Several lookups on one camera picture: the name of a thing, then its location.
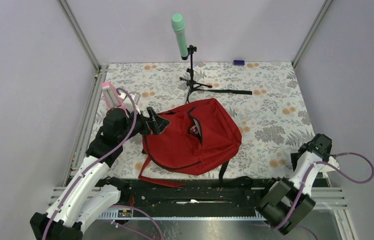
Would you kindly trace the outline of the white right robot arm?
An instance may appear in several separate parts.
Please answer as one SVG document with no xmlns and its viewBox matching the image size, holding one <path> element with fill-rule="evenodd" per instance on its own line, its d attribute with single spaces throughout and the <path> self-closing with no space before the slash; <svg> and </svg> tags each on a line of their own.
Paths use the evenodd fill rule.
<svg viewBox="0 0 374 240">
<path fill-rule="evenodd" d="M 331 156 L 332 139 L 318 133 L 290 154 L 293 176 L 271 178 L 255 207 L 274 230 L 287 235 L 315 207 L 311 190 Z"/>
</svg>

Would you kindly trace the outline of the pink capped marker set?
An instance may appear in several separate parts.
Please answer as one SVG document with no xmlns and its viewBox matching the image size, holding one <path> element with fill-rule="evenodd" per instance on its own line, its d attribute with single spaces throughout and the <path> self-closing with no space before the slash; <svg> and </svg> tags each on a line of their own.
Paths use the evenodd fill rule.
<svg viewBox="0 0 374 240">
<path fill-rule="evenodd" d="M 199 128 L 196 125 L 191 126 L 188 132 L 193 136 L 198 136 L 200 134 Z"/>
</svg>

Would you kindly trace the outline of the red student backpack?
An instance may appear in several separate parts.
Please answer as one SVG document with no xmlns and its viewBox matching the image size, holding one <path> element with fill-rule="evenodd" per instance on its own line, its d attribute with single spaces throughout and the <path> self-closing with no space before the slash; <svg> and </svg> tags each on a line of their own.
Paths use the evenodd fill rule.
<svg viewBox="0 0 374 240">
<path fill-rule="evenodd" d="M 215 187 L 249 187 L 253 180 L 241 176 L 224 181 L 229 161 L 238 153 L 242 134 L 238 126 L 215 98 L 196 100 L 158 114 L 170 121 L 159 135 L 143 136 L 143 153 L 147 155 L 141 170 L 150 162 L 173 172 L 202 175 L 220 167 Z M 200 134 L 189 134 L 196 125 Z"/>
</svg>

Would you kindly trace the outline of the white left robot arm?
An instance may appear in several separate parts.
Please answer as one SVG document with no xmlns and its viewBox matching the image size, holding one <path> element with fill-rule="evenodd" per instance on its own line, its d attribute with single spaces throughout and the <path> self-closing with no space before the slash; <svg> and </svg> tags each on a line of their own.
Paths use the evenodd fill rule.
<svg viewBox="0 0 374 240">
<path fill-rule="evenodd" d="M 113 108 L 106 113 L 81 166 L 63 193 L 45 213 L 36 212 L 31 217 L 37 240 L 80 240 L 105 210 L 129 202 L 129 183 L 103 176 L 122 153 L 125 141 L 137 134 L 159 135 L 170 125 L 152 107 L 147 112 L 148 117 L 135 109 Z"/>
</svg>

